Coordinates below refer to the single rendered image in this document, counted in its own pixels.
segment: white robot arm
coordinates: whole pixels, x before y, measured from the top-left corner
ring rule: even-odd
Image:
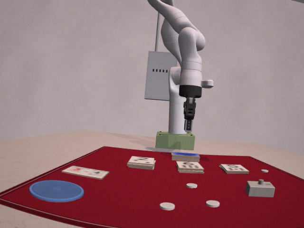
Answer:
[[[205,47],[206,40],[185,14],[174,7],[173,0],[148,0],[148,2],[165,18],[161,36],[165,47],[176,57],[181,66],[179,95],[186,98],[185,131],[191,131],[196,107],[195,98],[201,97],[202,90],[202,61],[198,51]]]

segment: green box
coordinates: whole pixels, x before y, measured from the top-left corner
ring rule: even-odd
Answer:
[[[195,135],[187,134],[170,134],[168,132],[157,132],[156,148],[194,150]]]

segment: blue disc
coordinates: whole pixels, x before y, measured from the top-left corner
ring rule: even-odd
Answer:
[[[85,191],[77,184],[60,180],[44,180],[32,184],[29,192],[37,199],[63,203],[83,197]]]

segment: gray wall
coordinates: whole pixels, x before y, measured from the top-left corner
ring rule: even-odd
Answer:
[[[304,4],[175,0],[206,38],[198,140],[304,155]],[[1,0],[0,140],[77,130],[156,136],[144,99],[157,12],[146,0]],[[160,39],[159,51],[167,51]]]

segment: white disc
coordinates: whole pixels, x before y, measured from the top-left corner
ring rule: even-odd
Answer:
[[[217,208],[219,206],[219,202],[215,200],[208,200],[206,205],[211,208]]]
[[[161,203],[160,208],[163,210],[173,210],[175,208],[175,205],[173,203]]]
[[[190,189],[195,189],[195,188],[198,187],[198,185],[197,184],[193,184],[193,183],[188,183],[187,187],[190,188]]]

